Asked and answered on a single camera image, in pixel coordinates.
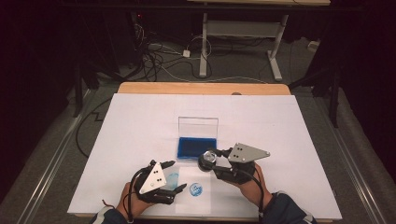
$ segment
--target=floor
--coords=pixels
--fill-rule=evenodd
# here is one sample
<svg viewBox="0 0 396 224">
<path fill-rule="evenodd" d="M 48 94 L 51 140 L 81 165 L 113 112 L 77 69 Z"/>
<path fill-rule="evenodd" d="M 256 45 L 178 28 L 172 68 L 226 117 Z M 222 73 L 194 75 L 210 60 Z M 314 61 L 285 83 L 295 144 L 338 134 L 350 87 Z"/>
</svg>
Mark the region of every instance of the floor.
<svg viewBox="0 0 396 224">
<path fill-rule="evenodd" d="M 309 41 L 281 43 L 276 60 L 283 80 L 289 84 L 304 76 L 315 53 L 307 50 Z M 273 45 L 270 39 L 214 39 L 208 57 L 210 77 L 197 76 L 199 61 L 179 58 L 184 48 L 169 42 L 150 45 L 162 61 L 162 70 L 149 70 L 133 76 L 138 81 L 211 81 L 241 83 L 276 83 L 272 77 L 265 51 Z M 199 52 L 191 46 L 191 58 Z M 128 65 L 121 74 L 132 71 Z M 84 107 L 73 118 L 75 96 L 70 105 L 48 128 L 34 153 L 26 163 L 8 196 L 0 205 L 0 223 L 88 223 L 88 217 L 66 213 L 87 162 L 85 155 L 95 142 L 113 93 L 120 83 L 99 74 L 98 90 L 84 91 Z M 314 98 L 309 87 L 292 90 L 296 96 L 308 131 L 329 179 L 343 219 L 334 223 L 391 223 L 396 218 L 396 188 L 393 180 L 371 148 L 347 98 L 340 91 L 338 129 L 327 117 L 327 97 Z M 136 223 L 195 223 L 191 221 L 137 220 Z"/>
</svg>

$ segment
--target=metal bar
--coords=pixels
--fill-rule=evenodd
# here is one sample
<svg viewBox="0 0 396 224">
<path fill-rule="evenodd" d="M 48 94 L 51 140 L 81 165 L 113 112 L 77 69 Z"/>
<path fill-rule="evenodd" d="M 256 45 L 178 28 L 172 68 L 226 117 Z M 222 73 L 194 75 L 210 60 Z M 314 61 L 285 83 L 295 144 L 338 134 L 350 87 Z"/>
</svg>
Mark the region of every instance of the metal bar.
<svg viewBox="0 0 396 224">
<path fill-rule="evenodd" d="M 207 66 L 207 13 L 204 13 L 202 21 L 202 51 L 199 65 L 199 77 L 206 77 L 206 66 Z"/>
<path fill-rule="evenodd" d="M 49 162 L 49 165 L 47 166 L 46 171 L 44 174 L 41 176 L 40 181 L 37 184 L 37 187 L 35 188 L 34 193 L 32 194 L 32 197 L 30 198 L 29 202 L 26 204 L 25 208 L 23 209 L 23 212 L 18 219 L 18 224 L 23 223 L 23 224 L 28 224 L 32 223 L 33 218 L 35 217 L 35 213 L 38 210 L 38 207 L 44 200 L 44 197 L 46 196 L 46 193 L 48 189 L 50 188 L 50 184 L 52 183 L 53 178 L 55 177 L 63 159 L 64 156 L 67 152 L 68 149 L 68 143 L 70 141 L 70 138 L 72 137 L 76 127 L 80 123 L 82 116 L 86 112 L 85 110 L 91 103 L 93 99 L 94 94 L 90 90 L 87 90 L 84 98 L 89 98 L 87 99 L 87 105 L 84 107 L 83 111 L 72 121 L 70 124 L 69 129 L 67 130 L 66 134 L 64 135 L 64 138 L 62 139 L 61 143 L 59 144 L 58 148 L 56 149 L 51 161 Z"/>
<path fill-rule="evenodd" d="M 374 224 L 387 224 L 388 222 L 385 220 L 384 215 L 382 214 L 381 209 L 379 208 L 377 202 L 375 201 L 375 197 L 368 186 L 367 182 L 364 180 L 361 171 L 359 170 L 358 165 L 356 164 L 353 156 L 349 152 L 349 148 L 345 143 L 343 136 L 340 134 L 338 129 L 332 126 L 332 121 L 328 119 L 326 116 L 327 114 L 327 107 L 323 102 L 323 99 L 316 98 L 316 103 L 319 107 L 323 118 L 325 119 L 328 127 L 332 131 L 332 134 L 337 142 L 337 149 L 340 153 L 341 160 L 343 161 L 344 165 L 346 166 L 346 171 L 348 172 L 353 185 L 355 186 L 356 191 L 358 192 L 359 196 L 361 197 L 361 202 L 365 207 L 367 214 L 369 215 L 372 223 Z"/>
</svg>

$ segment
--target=wooden table edge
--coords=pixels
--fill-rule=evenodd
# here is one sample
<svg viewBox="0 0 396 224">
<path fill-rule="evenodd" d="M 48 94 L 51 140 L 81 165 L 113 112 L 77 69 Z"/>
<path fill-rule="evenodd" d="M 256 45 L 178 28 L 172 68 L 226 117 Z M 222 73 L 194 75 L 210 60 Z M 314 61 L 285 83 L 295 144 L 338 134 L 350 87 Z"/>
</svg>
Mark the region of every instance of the wooden table edge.
<svg viewBox="0 0 396 224">
<path fill-rule="evenodd" d="M 205 94 L 205 95 L 290 95 L 285 84 L 123 82 L 118 93 Z"/>
</svg>

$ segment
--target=hand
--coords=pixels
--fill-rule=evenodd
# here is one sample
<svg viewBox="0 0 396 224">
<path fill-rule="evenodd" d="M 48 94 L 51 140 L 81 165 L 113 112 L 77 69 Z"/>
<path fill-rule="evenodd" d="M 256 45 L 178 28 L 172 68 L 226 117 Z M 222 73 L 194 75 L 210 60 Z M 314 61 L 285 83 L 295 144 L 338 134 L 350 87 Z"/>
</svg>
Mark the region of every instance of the hand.
<svg viewBox="0 0 396 224">
<path fill-rule="evenodd" d="M 271 201 L 272 194 L 268 191 L 267 187 L 265 187 L 264 175 L 262 174 L 262 168 L 255 163 L 255 167 L 257 172 L 254 173 L 254 177 L 262 182 L 262 189 L 264 190 L 264 200 L 262 201 L 262 208 Z M 259 207 L 260 198 L 262 196 L 262 192 L 260 191 L 259 186 L 254 182 L 254 180 L 250 180 L 245 184 L 237 184 L 225 181 L 231 185 L 238 187 L 241 190 L 242 195 L 244 195 L 251 203 L 256 204 Z"/>
<path fill-rule="evenodd" d="M 119 210 L 122 215 L 128 220 L 128 213 L 125 211 L 125 208 L 128 209 L 128 196 L 125 198 L 126 195 L 129 193 L 129 187 L 131 183 L 128 182 L 125 184 L 125 187 L 122 191 L 121 198 L 119 205 L 117 205 L 116 209 Z M 134 187 L 132 187 L 132 195 L 131 195 L 131 205 L 132 205 L 132 215 L 134 218 L 140 216 L 147 208 L 151 207 L 155 203 L 145 203 L 137 198 L 136 193 L 134 193 Z"/>
</svg>

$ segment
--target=sleeve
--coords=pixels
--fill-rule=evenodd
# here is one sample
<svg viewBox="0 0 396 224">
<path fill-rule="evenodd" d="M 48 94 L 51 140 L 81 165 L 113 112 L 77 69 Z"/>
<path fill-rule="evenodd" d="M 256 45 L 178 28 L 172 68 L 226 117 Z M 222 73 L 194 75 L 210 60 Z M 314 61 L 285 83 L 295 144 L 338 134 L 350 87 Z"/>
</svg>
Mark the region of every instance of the sleeve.
<svg viewBox="0 0 396 224">
<path fill-rule="evenodd" d="M 128 222 L 117 209 L 106 206 L 91 219 L 90 224 L 128 224 Z"/>
<path fill-rule="evenodd" d="M 271 202 L 263 211 L 262 223 L 318 224 L 314 217 L 301 209 L 285 192 L 273 193 Z"/>
</svg>

